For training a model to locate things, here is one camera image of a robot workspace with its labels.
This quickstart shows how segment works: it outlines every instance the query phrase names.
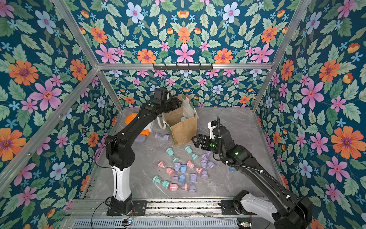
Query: blue flower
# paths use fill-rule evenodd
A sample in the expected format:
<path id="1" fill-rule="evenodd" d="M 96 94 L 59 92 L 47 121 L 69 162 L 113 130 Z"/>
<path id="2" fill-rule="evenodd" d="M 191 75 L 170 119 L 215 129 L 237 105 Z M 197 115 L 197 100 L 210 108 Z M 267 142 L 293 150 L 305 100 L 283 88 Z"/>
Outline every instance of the blue flower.
<path id="1" fill-rule="evenodd" d="M 172 14 L 172 18 L 171 18 L 174 22 L 175 21 L 177 21 L 178 19 L 177 19 L 177 15 L 174 15 L 174 14 Z"/>
<path id="2" fill-rule="evenodd" d="M 353 59 L 352 63 L 357 61 L 359 62 L 360 61 L 360 57 L 363 57 L 363 54 L 361 55 L 358 55 L 359 52 L 356 52 L 355 56 L 352 56 L 351 59 Z"/>
<path id="3" fill-rule="evenodd" d="M 38 216 L 34 215 L 33 220 L 30 223 L 35 225 L 37 223 L 37 221 L 39 220 L 38 217 L 39 217 L 39 215 Z"/>
<path id="4" fill-rule="evenodd" d="M 146 11 L 145 9 L 142 9 L 142 12 L 141 13 L 146 17 L 147 14 L 149 13 L 149 11 Z"/>
<path id="5" fill-rule="evenodd" d="M 363 205 L 363 203 L 366 202 L 366 200 L 362 198 L 361 194 L 359 194 L 358 196 L 356 195 L 356 197 L 357 197 L 356 201 L 359 201 L 361 205 Z"/>
<path id="6" fill-rule="evenodd" d="M 37 172 L 34 172 L 34 173 L 33 173 L 34 178 L 39 178 L 41 173 L 42 173 L 42 172 L 40 172 L 40 170 L 38 169 L 38 170 L 37 170 Z"/>
<path id="7" fill-rule="evenodd" d="M 4 42 L 1 42 L 3 44 L 3 49 L 6 49 L 8 52 L 10 51 L 10 49 L 13 49 L 12 47 L 10 47 L 10 43 L 4 43 Z"/>
<path id="8" fill-rule="evenodd" d="M 345 122 L 343 122 L 342 118 L 340 118 L 339 121 L 337 120 L 336 122 L 338 123 L 337 126 L 341 126 L 341 127 L 343 127 L 343 125 L 345 124 Z"/>
<path id="9" fill-rule="evenodd" d="M 17 126 L 18 125 L 18 124 L 15 123 L 16 122 L 16 119 L 14 119 L 13 121 L 10 121 L 10 119 L 7 119 L 6 122 L 8 124 L 6 124 L 5 127 L 10 126 L 10 129 L 13 129 L 14 126 Z"/>
<path id="10" fill-rule="evenodd" d="M 77 15 L 78 16 L 78 19 L 80 20 L 80 21 L 84 21 L 85 20 L 85 18 L 83 18 L 83 15 L 81 15 L 81 14 L 79 14 L 79 15 Z"/>
<path id="11" fill-rule="evenodd" d="M 20 103 L 15 103 L 15 101 L 13 101 L 13 104 L 9 104 L 9 107 L 13 108 L 13 111 L 15 111 L 15 109 L 19 109 Z"/>
<path id="12" fill-rule="evenodd" d="M 219 16 L 222 16 L 225 12 L 223 11 L 223 9 L 221 8 L 221 10 L 219 11 L 219 10 L 217 10 L 216 11 L 217 12 L 217 14 L 219 15 Z"/>
<path id="13" fill-rule="evenodd" d="M 190 20 L 191 22 L 193 22 L 193 20 L 195 20 L 195 19 L 196 19 L 194 16 L 195 16 L 195 15 L 189 15 L 189 20 Z"/>
<path id="14" fill-rule="evenodd" d="M 54 179 L 54 178 L 49 179 L 49 184 L 48 184 L 48 186 L 53 185 L 55 182 L 56 182 L 56 181 L 55 181 L 55 179 Z"/>

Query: orange toy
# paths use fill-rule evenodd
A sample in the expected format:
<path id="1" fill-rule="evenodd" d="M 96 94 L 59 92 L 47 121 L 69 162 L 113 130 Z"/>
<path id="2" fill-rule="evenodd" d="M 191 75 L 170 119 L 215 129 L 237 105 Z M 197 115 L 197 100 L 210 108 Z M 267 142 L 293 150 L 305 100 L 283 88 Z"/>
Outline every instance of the orange toy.
<path id="1" fill-rule="evenodd" d="M 137 113 L 130 114 L 129 116 L 127 116 L 125 123 L 128 125 L 136 116 Z M 143 130 L 140 134 L 149 136 L 149 130 Z"/>

